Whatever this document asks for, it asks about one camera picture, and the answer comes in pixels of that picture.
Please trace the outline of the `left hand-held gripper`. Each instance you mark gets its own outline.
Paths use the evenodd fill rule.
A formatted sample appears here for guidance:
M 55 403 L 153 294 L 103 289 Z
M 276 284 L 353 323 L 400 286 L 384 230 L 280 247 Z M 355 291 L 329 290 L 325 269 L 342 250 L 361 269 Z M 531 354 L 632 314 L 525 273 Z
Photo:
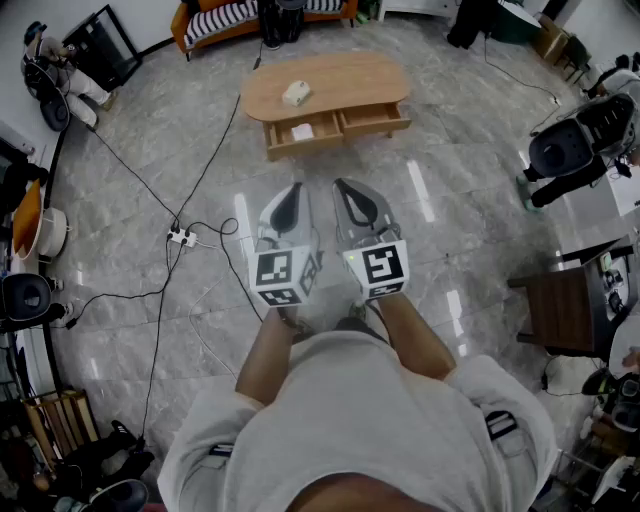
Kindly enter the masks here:
M 266 307 L 307 304 L 322 269 L 320 235 L 313 227 L 309 191 L 295 182 L 263 209 L 249 255 L 250 290 Z M 285 234 L 295 228 L 293 234 Z

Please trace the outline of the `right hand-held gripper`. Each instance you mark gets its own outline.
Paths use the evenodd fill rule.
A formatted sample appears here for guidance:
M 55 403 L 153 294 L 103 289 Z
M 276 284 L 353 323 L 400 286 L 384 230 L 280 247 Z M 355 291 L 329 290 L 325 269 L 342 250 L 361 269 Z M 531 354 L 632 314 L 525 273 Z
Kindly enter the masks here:
M 332 186 L 337 238 L 351 245 L 351 223 L 358 228 L 376 230 L 391 222 L 386 199 L 359 181 L 338 178 Z M 346 268 L 359 285 L 362 300 L 377 300 L 402 292 L 409 281 L 406 241 L 397 224 L 359 241 L 342 253 Z

